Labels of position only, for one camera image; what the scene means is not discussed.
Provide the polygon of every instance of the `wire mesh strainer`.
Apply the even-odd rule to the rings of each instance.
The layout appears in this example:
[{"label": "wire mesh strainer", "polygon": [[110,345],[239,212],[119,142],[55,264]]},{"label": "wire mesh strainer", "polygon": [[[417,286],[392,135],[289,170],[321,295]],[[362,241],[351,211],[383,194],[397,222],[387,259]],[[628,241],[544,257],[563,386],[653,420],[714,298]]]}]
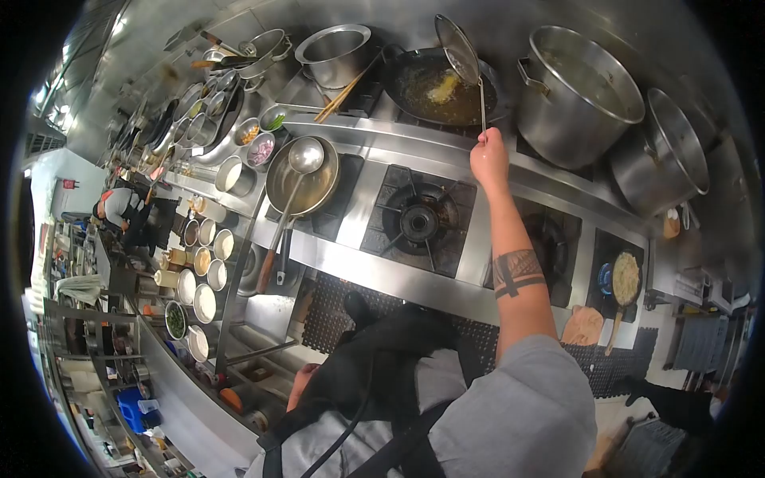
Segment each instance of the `wire mesh strainer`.
[{"label": "wire mesh strainer", "polygon": [[483,81],[480,77],[480,66],[475,48],[462,29],[452,20],[443,15],[436,15],[434,23],[438,41],[441,42],[441,47],[444,48],[444,53],[451,67],[465,83],[478,85],[480,89],[480,120],[483,137],[486,139],[486,105],[483,99]]}]

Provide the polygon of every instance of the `tattoo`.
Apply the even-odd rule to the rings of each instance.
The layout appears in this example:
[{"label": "tattoo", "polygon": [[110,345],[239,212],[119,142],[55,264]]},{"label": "tattoo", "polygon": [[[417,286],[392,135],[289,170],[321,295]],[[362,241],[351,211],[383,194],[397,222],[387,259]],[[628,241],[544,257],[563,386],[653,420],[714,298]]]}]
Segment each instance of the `tattoo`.
[{"label": "tattoo", "polygon": [[545,276],[533,249],[508,252],[494,259],[494,295],[515,297],[527,285],[545,284]]}]

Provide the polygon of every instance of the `hand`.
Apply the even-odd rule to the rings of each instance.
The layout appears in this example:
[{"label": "hand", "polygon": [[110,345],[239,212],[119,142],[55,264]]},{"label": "hand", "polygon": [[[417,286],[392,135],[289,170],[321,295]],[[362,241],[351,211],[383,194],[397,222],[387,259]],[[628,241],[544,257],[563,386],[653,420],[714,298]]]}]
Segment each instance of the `hand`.
[{"label": "hand", "polygon": [[497,194],[509,193],[509,158],[499,129],[487,129],[486,136],[489,141],[481,133],[478,144],[470,152],[470,169],[491,199]]},{"label": "hand", "polygon": [[300,395],[303,395],[305,386],[308,385],[308,381],[314,376],[314,373],[319,370],[318,363],[306,363],[302,366],[298,373],[295,374],[295,383],[292,384],[292,391],[289,393],[289,401],[287,403],[287,411],[292,410],[298,405]]}]

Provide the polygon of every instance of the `commercial kitchen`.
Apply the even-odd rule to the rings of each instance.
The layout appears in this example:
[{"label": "commercial kitchen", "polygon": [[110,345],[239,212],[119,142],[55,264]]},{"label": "commercial kitchen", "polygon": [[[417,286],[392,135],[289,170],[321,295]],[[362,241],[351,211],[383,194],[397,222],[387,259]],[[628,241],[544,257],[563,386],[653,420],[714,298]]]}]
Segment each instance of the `commercial kitchen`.
[{"label": "commercial kitchen", "polygon": [[[731,384],[762,269],[759,176],[731,79],[689,11],[669,43],[700,47],[681,58],[637,33],[649,6],[615,14],[609,30],[592,10],[535,2],[514,2],[507,25],[439,2],[418,2],[409,19],[387,2],[195,0],[182,13],[175,0],[90,3],[31,101],[99,169],[76,186],[91,204],[116,187],[141,191],[156,252],[121,244],[89,208],[74,219],[51,210],[28,301],[48,388],[72,405],[62,420],[101,470],[136,472],[119,458],[134,453],[116,443],[127,438],[142,473],[242,476],[295,373],[353,328],[350,291],[381,316],[407,303],[438,311],[493,370],[489,203],[470,170],[489,127],[505,142],[558,338],[580,307],[602,317],[591,337],[562,343],[596,407],[621,407],[630,375],[672,375],[668,386],[690,391]],[[152,15],[173,20],[159,27]],[[98,34],[82,25],[94,19],[102,53],[87,70],[83,45]],[[465,44],[439,21],[477,54],[480,85],[453,68],[450,51]],[[89,91],[56,93],[83,74]],[[323,161],[301,175],[293,155],[306,138]],[[44,164],[29,166],[33,180]],[[609,289],[623,252],[641,275],[629,305]],[[90,388],[72,373],[93,374]],[[126,415],[139,402],[158,410]],[[83,433],[93,409],[106,462]],[[635,435],[659,427],[653,413],[636,420]],[[685,438],[660,426],[674,448]],[[616,448],[628,454],[628,443]],[[618,460],[593,460],[618,472]]]}]

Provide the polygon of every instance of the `gray shirt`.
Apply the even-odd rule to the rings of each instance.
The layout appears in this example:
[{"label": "gray shirt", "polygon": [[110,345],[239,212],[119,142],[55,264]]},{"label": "gray shirt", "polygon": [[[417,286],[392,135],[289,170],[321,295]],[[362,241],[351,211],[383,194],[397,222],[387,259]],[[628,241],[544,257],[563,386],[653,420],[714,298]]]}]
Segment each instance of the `gray shirt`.
[{"label": "gray shirt", "polygon": [[[447,478],[464,476],[580,477],[595,447],[592,391],[579,365],[551,337],[510,347],[498,367],[465,387],[457,353],[438,350],[415,368],[421,411],[456,398],[428,435]],[[284,476],[300,476],[348,425],[326,411],[282,445]],[[360,422],[314,474],[346,476],[393,436],[390,423]],[[261,452],[247,477],[262,475]],[[397,470],[389,478],[399,478]]]},{"label": "gray shirt", "polygon": [[124,220],[122,213],[125,212],[128,204],[138,211],[143,209],[143,201],[129,187],[112,189],[112,193],[103,202],[103,212],[106,214],[106,219],[116,226],[121,226]]}]

